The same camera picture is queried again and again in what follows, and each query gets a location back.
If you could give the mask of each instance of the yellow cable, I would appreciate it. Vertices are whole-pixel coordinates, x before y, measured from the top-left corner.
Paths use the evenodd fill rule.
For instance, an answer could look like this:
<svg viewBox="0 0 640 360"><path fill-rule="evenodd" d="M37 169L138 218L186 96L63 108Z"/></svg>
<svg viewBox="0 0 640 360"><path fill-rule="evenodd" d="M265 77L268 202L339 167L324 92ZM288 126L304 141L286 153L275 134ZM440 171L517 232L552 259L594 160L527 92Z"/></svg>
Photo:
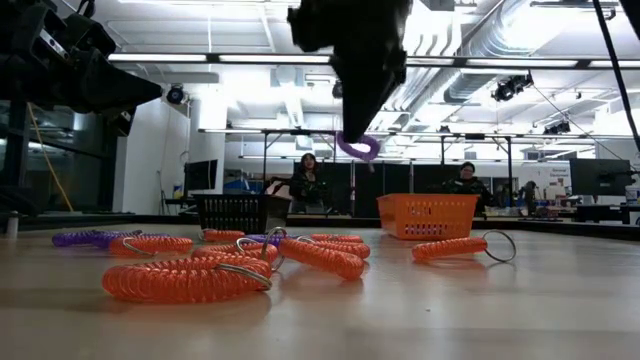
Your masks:
<svg viewBox="0 0 640 360"><path fill-rule="evenodd" d="M58 190L62 194L64 201L67 203L67 207L70 212L73 212L73 206L71 206L71 202L67 197L67 193L62 188L60 184L60 180L58 180L58 176L56 175L55 170L53 170L53 166L51 165L51 161L49 161L49 155L47 155L47 150L44 148L44 143L42 142L42 136L40 136L40 128L38 128L38 123L36 122L36 117L33 115L33 109L31 108L31 104L27 103L27 109L29 109L29 117L31 117L31 122L33 123L34 128L36 129L36 135L38 136L38 141L40 141L40 146L42 147L42 154L44 154L44 159L47 161L47 166L49 166L49 171L51 171L51 175L53 176L53 180L55 180L56 185L58 186Z"/></svg>

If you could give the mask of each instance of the ceiling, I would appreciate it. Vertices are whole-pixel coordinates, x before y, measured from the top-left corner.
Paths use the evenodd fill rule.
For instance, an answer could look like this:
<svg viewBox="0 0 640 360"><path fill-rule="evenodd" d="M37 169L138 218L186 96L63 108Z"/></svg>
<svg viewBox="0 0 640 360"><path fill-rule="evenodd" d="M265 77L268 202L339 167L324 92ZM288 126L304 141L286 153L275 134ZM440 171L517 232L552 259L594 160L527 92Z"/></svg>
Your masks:
<svg viewBox="0 0 640 360"><path fill-rule="evenodd" d="M70 8L77 8L79 1L54 0L63 15ZM287 7L297 3L296 0L101 0L96 4L94 20L104 25L122 52L299 53L286 22ZM466 34L496 3L497 0L456 0L454 12L435 12L416 0L407 21L405 49L411 55L453 55ZM506 0L506 3L523 5L513 14L504 12L505 18L507 13L510 16L508 28L494 29L497 25L489 21L472 40L484 31L485 36L499 33L505 46L517 50L510 54L608 56L593 9L533 8L531 0ZM640 58L640 42L620 8L608 26L618 56ZM142 77L164 79L165 83L184 82L181 79L193 79L193 75L206 82L211 79L208 74L218 74L228 105L228 120L234 127L268 128L276 120L282 120L286 126L287 120L291 123L294 118L298 123L293 125L309 129L340 127L341 101L331 95L335 76L329 67L296 67L296 86L283 86L281 69L274 66L146 65L127 69ZM546 124L562 119L558 108L568 110L567 115L583 129L595 131L596 110L618 99L611 71L534 71L539 92L530 88L510 102L496 104L490 97L491 90L507 74L492 74L484 76L465 102L452 104L443 92L461 76L454 75L445 79L443 85L438 83L443 71L410 69L407 82L390 97L384 107L387 111L374 119L370 130L399 126L410 131L436 131L446 124L460 132L541 133ZM624 76L630 91L640 91L640 72L626 71ZM186 88L198 97L207 86L187 84ZM404 113L408 116L401 119Z"/></svg>

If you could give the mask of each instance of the table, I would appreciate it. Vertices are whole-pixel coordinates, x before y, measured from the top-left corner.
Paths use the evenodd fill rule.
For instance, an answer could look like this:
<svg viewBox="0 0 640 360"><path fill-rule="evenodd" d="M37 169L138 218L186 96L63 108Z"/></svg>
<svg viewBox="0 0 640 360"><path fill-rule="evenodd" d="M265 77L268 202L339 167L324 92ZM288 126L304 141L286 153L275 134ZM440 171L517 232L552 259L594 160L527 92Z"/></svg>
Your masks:
<svg viewBox="0 0 640 360"><path fill-rule="evenodd" d="M631 213L640 212L640 205L578 205L575 220L577 222L621 221L631 223Z"/></svg>

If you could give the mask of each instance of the ceiling light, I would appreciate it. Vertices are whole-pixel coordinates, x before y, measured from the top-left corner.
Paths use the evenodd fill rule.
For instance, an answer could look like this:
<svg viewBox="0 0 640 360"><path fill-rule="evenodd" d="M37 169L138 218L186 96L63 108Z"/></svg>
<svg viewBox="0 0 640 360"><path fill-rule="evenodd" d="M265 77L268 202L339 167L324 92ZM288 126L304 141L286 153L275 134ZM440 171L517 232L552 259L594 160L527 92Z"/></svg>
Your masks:
<svg viewBox="0 0 640 360"><path fill-rule="evenodd" d="M508 69L460 69L465 75L527 75L528 70L508 70Z"/></svg>
<svg viewBox="0 0 640 360"><path fill-rule="evenodd" d="M442 67L453 65L453 58L428 57L428 56L410 56L407 58L407 66L431 66Z"/></svg>
<svg viewBox="0 0 640 360"><path fill-rule="evenodd" d="M520 67L520 68L572 68L578 64L578 60L557 60L557 59L469 59L467 66L477 67Z"/></svg>
<svg viewBox="0 0 640 360"><path fill-rule="evenodd" d="M198 132L217 134L262 134L259 129L198 129Z"/></svg>
<svg viewBox="0 0 640 360"><path fill-rule="evenodd" d="M327 55L220 55L220 62L235 64L311 64L326 65Z"/></svg>
<svg viewBox="0 0 640 360"><path fill-rule="evenodd" d="M388 135L391 135L391 132L390 131L367 131L364 134L369 136L388 136Z"/></svg>
<svg viewBox="0 0 640 360"><path fill-rule="evenodd" d="M620 65L621 69L640 68L640 60L620 60L618 61L618 64ZM611 68L613 67L613 64L611 63L611 61L596 60L596 61L592 61L591 64L589 64L589 67Z"/></svg>
<svg viewBox="0 0 640 360"><path fill-rule="evenodd" d="M118 0L121 4L150 5L220 5L220 6L298 6L300 1L260 1L260 0Z"/></svg>
<svg viewBox="0 0 640 360"><path fill-rule="evenodd" d="M117 53L109 55L111 62L175 62L175 63L194 63L207 62L207 55L204 54L135 54L135 53Z"/></svg>

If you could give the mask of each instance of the metal key ring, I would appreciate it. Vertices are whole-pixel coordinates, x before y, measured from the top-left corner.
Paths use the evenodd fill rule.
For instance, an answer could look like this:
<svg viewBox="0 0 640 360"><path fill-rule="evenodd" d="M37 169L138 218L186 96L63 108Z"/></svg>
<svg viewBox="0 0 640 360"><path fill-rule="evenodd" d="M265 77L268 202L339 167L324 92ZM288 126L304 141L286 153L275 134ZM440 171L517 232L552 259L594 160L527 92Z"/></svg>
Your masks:
<svg viewBox="0 0 640 360"><path fill-rule="evenodd" d="M264 285L267 290L271 289L271 286L273 285L271 283L271 280L269 280L267 277L262 276L256 272L253 272L251 270L245 269L242 266L236 266L236 265L229 265L229 264L218 264L214 267L215 270L227 270L227 271L232 271L235 273L238 273L240 275L246 276L248 278L252 278L253 280L256 280L257 282L261 283L262 285Z"/></svg>
<svg viewBox="0 0 640 360"><path fill-rule="evenodd" d="M200 233L198 234L198 239L204 241L204 233L209 230L211 229L200 229Z"/></svg>
<svg viewBox="0 0 640 360"><path fill-rule="evenodd" d="M296 238L296 241L300 241L300 242L304 242L304 243L308 243L308 244L313 244L316 241L313 240L312 238L308 237L308 236L298 236Z"/></svg>
<svg viewBox="0 0 640 360"><path fill-rule="evenodd" d="M138 249L137 247L135 247L135 246L133 246L133 245L129 244L129 243L127 242L127 240L135 240L135 238L132 238L132 237L130 237L130 236L129 236L129 237L125 237L125 238L123 238L123 239L122 239L122 245L124 245L124 247L126 247L127 249L129 249L129 250L131 250L131 251L135 252L136 254L138 254L138 255L144 255L144 256L154 256L154 255L155 255L155 254L152 254L152 253L146 252L146 251L144 251L144 250L140 250L140 249Z"/></svg>
<svg viewBox="0 0 640 360"><path fill-rule="evenodd" d="M253 239L249 239L249 238L240 238L238 240L236 240L236 249L238 250L238 252L240 254L244 254L244 249L242 248L242 244L251 244L251 243L258 243L258 241L255 241Z"/></svg>
<svg viewBox="0 0 640 360"><path fill-rule="evenodd" d="M269 245L269 240L271 240L271 238L278 232L282 233L283 240L287 237L287 230L285 228L274 227L273 229L271 229L271 231L269 231L269 233L267 234L267 237L264 239L264 244L262 245L262 253L260 254L262 260L267 261L267 245ZM278 261L278 263L271 268L271 271L278 271L278 269L280 269L280 266L282 266L282 263L284 263L284 259L285 257L280 254L280 261Z"/></svg>
<svg viewBox="0 0 640 360"><path fill-rule="evenodd" d="M511 236L507 235L507 233L505 233L504 231L500 231L500 230L489 230L486 233L484 233L484 235L482 235L482 239L484 241L487 241L487 235L489 234L499 234L504 236L505 238L507 238L507 240L509 241L509 243L511 244L511 248L513 249L513 255L511 255L510 258L508 259L500 259L496 256L494 256L491 252L489 252L489 245L487 244L487 249L485 249L485 253L487 255L489 255L490 258L492 258L495 261L499 261L499 262L509 262L511 260L513 260L516 257L516 243L513 241L513 239L511 238Z"/></svg>

